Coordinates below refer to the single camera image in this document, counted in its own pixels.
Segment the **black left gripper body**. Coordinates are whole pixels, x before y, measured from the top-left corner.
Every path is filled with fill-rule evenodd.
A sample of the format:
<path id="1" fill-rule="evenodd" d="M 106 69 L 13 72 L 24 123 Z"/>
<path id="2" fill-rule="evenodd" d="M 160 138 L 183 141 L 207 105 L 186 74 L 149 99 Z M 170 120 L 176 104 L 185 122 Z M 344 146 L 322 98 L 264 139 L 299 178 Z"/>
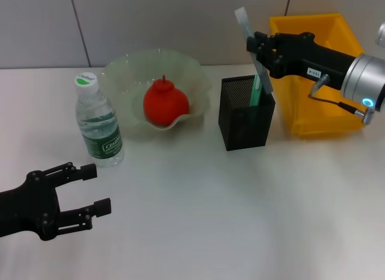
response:
<path id="1" fill-rule="evenodd" d="M 48 241 L 58 235 L 60 214 L 55 186 L 43 171 L 27 174 L 25 182 L 1 193 L 1 237 L 23 231 Z"/>

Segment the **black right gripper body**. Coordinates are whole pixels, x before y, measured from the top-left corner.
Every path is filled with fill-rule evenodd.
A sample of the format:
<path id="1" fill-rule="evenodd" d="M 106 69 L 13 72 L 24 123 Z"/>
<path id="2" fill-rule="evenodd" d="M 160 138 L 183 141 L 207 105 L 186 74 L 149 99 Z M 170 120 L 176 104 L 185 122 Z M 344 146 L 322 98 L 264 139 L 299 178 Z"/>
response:
<path id="1" fill-rule="evenodd" d="M 272 40 L 277 53 L 272 65 L 272 77 L 276 79 L 298 75 L 317 81 L 321 76 L 311 75 L 308 69 L 313 69 L 329 76 L 327 86 L 340 90 L 349 67 L 356 59 L 318 45 L 312 33 L 279 33 Z"/>

